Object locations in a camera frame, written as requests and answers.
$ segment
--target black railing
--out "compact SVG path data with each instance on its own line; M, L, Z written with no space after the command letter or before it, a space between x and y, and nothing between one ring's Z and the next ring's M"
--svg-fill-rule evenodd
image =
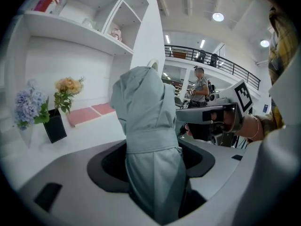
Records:
M165 56L176 57L210 65L227 73L230 73L240 79L243 79L246 83L259 89L260 79L243 67L237 65L234 62L229 61L217 54L205 52L203 50L181 47L175 45L165 45Z

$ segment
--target ceiling light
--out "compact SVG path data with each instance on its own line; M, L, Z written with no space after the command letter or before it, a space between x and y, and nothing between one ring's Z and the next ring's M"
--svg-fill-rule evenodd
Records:
M262 40L262 41L260 42L260 45L266 48L266 47L269 46L269 41L267 41L267 40Z
M166 38L167 43L170 43L170 41L169 41L169 36L168 36L168 35L165 35L165 38Z
M204 46L205 40L202 40L200 48Z
M212 18L217 22L221 22L224 20L224 15L221 13L213 13Z

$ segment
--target black and white device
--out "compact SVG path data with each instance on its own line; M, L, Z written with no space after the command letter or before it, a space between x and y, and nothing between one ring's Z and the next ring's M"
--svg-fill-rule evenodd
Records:
M216 145L231 146L234 133L242 127L245 114L253 106L244 80L227 89L210 95L206 107L177 110L177 120L188 124L194 139L212 141ZM230 128L225 127L224 111L232 111L235 119ZM211 120L211 113L217 118Z

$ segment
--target ceiling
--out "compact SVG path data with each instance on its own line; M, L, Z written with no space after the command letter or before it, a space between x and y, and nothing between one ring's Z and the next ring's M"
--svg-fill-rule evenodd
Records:
M163 31L163 33L164 35L167 34L169 36L171 45L203 49L209 53L213 53L216 47L220 44L220 42L214 38L197 33L174 31ZM205 43L203 47L200 48L202 40L205 40Z
M269 32L269 10L270 3L267 0L157 0L160 10L161 18L184 17L185 23L193 21L192 18L209 21L206 22L206 29L212 28L225 29L241 39L246 41L250 46L256 50L257 61L261 57L267 55L268 49L260 46L261 40L269 40L271 33ZM217 22L212 19L215 12L220 12L224 15L222 22ZM195 24L198 29L203 24ZM164 31L169 31L168 28L163 27ZM199 38L208 34L205 32L199 35ZM191 44L195 43L195 38L192 38Z
M185 77L186 69L170 65L164 65L163 72L166 73L171 79L183 80ZM206 75L206 78L210 80L211 84L215 85L217 89L224 89L231 85L230 83L225 82L219 78L213 77L211 75ZM192 83L197 81L197 78L195 77L193 71L190 72L189 81Z

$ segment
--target white pillar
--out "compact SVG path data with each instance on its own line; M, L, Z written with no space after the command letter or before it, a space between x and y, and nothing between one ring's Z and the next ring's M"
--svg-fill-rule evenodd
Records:
M183 85L182 85L182 89L180 91L180 100L183 102L185 94L186 94L186 90L188 88L188 79L190 76L190 71L191 69L186 69L186 73L185 73L185 77L184 77L184 81L183 81Z

